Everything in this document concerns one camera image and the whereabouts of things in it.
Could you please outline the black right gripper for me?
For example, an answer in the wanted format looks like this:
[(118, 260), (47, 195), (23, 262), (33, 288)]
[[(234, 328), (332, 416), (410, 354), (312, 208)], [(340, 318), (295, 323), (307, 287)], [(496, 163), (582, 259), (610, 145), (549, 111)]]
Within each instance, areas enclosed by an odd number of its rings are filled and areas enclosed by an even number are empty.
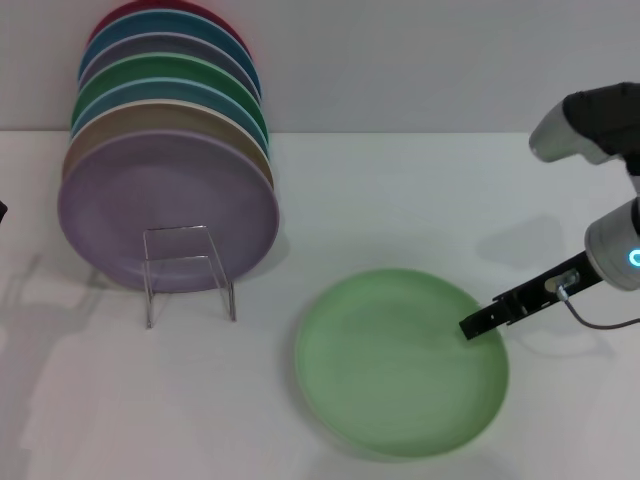
[(467, 340), (472, 340), (501, 325), (511, 325), (524, 314), (534, 314), (560, 301), (560, 291), (568, 296), (599, 282), (599, 274), (585, 252), (551, 268), (515, 290), (497, 297), (492, 303), (467, 316), (459, 327)]

